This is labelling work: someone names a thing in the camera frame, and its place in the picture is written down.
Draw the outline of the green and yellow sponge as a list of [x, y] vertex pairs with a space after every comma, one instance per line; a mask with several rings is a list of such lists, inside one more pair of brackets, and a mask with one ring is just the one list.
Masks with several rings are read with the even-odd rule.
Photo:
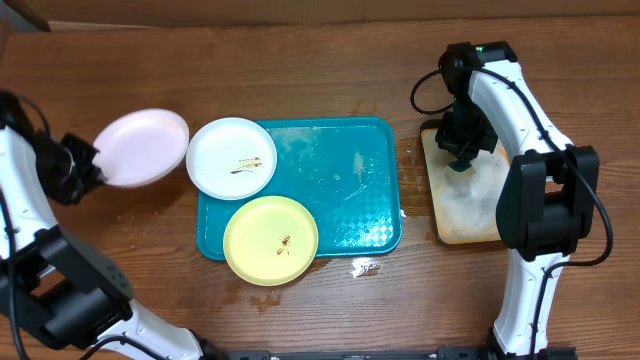
[[447, 167], [455, 174], [464, 176], [472, 176], [475, 174], [475, 169], [470, 161], [453, 160], [448, 163]]

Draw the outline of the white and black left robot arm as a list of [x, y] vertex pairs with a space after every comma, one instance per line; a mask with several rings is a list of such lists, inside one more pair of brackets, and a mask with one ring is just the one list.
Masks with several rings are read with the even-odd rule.
[[140, 305], [107, 256], [59, 225], [50, 204], [75, 205], [104, 184], [98, 149], [68, 133], [52, 137], [24, 112], [24, 97], [1, 94], [1, 313], [20, 358], [21, 334], [73, 346], [90, 358], [110, 350], [131, 359], [223, 359], [188, 328]]

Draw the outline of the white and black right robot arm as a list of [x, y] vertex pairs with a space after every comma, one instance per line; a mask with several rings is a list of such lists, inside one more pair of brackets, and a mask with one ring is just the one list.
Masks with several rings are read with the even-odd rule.
[[599, 157], [576, 146], [529, 90], [505, 41], [451, 44], [438, 61], [452, 104], [441, 109], [435, 142], [466, 169], [480, 151], [502, 145], [510, 168], [497, 200], [500, 240], [509, 250], [503, 305], [482, 359], [574, 359], [551, 348], [546, 327], [562, 270], [601, 210]]

